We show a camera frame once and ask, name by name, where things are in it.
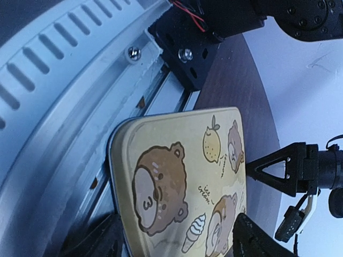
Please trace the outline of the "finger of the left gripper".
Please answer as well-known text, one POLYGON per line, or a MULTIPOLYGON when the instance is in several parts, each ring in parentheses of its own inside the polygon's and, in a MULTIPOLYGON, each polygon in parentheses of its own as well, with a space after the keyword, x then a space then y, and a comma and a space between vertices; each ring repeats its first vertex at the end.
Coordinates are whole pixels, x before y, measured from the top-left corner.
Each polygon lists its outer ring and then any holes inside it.
POLYGON ((286 195, 295 197, 307 192, 304 160, 307 147, 304 142, 292 143, 276 152, 246 164, 247 176, 286 195))

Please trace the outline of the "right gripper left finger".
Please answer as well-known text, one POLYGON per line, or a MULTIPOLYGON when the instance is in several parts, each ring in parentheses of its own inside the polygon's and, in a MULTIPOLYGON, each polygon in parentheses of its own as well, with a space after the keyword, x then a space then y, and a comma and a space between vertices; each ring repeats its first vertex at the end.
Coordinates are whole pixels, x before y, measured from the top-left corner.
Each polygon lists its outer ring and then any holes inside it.
POLYGON ((112 213, 78 245, 60 256, 122 256, 123 244, 121 217, 112 213))

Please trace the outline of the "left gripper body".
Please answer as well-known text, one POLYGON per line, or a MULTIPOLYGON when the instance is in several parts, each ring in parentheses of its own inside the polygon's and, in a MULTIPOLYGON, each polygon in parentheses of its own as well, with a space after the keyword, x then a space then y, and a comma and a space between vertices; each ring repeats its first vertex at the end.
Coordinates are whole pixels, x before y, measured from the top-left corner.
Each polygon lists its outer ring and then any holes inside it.
POLYGON ((319 156, 318 145, 300 143, 297 166, 297 193, 317 194, 319 156))

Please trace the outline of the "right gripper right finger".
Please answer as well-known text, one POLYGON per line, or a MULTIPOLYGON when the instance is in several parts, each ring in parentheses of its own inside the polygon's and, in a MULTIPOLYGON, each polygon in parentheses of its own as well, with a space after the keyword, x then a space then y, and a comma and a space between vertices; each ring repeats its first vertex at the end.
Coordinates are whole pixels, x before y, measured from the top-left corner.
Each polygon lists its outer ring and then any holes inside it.
POLYGON ((233 226, 233 256, 287 257, 295 254, 276 243, 245 213, 239 213, 233 226))

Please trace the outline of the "silver tin lid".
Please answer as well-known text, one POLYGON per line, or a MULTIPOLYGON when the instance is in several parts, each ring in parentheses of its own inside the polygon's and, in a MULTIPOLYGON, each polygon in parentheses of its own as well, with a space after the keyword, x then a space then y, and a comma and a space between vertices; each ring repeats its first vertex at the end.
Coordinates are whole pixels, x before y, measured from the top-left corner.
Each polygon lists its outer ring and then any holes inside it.
POLYGON ((247 209, 236 107, 124 121, 108 146, 128 256, 225 256, 247 209))

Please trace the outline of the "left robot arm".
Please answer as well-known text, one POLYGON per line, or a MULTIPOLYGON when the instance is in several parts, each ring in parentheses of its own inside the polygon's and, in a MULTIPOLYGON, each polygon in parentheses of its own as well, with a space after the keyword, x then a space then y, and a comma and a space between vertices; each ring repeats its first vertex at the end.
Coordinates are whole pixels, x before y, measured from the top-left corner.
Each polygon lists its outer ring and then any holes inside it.
MULTIPOLYGON (((342 1, 251 1, 261 20, 271 16, 289 36, 305 42, 342 39, 342 1)), ((329 188, 329 211, 342 218, 342 149, 330 139, 318 152, 319 188, 329 188)))

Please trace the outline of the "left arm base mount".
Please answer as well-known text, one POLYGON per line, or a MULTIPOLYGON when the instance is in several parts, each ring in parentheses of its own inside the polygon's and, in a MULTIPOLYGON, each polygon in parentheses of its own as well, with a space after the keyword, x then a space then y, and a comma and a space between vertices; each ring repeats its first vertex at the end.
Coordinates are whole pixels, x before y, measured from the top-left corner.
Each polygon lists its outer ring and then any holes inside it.
POLYGON ((233 35, 264 26, 256 1, 171 1, 148 31, 185 89, 202 89, 218 47, 233 35))

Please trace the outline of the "front aluminium rail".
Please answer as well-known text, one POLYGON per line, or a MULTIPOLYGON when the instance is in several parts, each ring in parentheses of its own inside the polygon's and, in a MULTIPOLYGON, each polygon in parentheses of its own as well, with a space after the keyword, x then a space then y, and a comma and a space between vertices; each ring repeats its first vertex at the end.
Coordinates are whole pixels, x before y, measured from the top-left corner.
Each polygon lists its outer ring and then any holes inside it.
POLYGON ((1 47, 1 253, 56 254, 114 211, 124 120, 191 110, 150 33, 169 1, 60 1, 1 47))

